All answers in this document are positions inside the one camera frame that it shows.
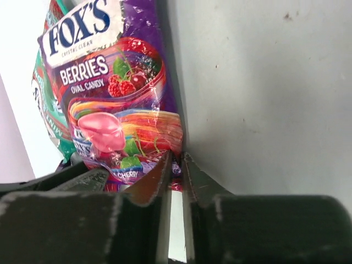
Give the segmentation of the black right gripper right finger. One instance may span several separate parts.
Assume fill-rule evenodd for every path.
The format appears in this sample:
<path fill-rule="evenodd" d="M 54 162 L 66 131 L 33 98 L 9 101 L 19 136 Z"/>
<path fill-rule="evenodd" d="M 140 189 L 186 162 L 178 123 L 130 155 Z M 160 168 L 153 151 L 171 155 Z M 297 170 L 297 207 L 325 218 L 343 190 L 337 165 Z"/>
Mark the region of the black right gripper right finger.
<path fill-rule="evenodd" d="M 187 263 L 351 263 L 351 218 L 326 195 L 234 195 L 185 153 Z"/>

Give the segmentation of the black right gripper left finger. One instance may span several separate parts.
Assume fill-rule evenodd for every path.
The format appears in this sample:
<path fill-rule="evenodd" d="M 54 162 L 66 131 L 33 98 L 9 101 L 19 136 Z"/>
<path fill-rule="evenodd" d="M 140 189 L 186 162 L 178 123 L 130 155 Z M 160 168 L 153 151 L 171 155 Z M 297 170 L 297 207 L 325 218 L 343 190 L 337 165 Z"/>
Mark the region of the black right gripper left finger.
<path fill-rule="evenodd" d="M 172 153 L 122 192 L 1 195 L 1 263 L 167 263 Z"/>

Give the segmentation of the teal Fox's candy bag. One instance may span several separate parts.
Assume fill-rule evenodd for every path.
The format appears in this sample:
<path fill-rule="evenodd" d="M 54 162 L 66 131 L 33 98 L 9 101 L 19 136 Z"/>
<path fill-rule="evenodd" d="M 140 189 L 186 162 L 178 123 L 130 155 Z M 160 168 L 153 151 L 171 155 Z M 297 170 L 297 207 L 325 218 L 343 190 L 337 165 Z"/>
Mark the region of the teal Fox's candy bag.
<path fill-rule="evenodd" d="M 71 155 L 76 151 L 56 95 L 45 68 L 41 51 L 38 50 L 31 79 L 31 89 L 48 136 L 63 155 L 61 166 L 70 164 Z"/>

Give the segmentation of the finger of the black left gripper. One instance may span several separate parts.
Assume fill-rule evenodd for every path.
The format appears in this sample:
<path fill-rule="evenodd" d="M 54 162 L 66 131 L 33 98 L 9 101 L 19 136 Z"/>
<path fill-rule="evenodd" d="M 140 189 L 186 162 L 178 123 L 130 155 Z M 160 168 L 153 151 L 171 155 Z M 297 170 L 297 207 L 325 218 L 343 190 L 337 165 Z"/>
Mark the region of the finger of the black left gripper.
<path fill-rule="evenodd" d="M 103 191 L 109 175 L 104 168 L 88 169 L 80 162 L 28 182 L 1 184 L 1 195 L 15 191 Z"/>

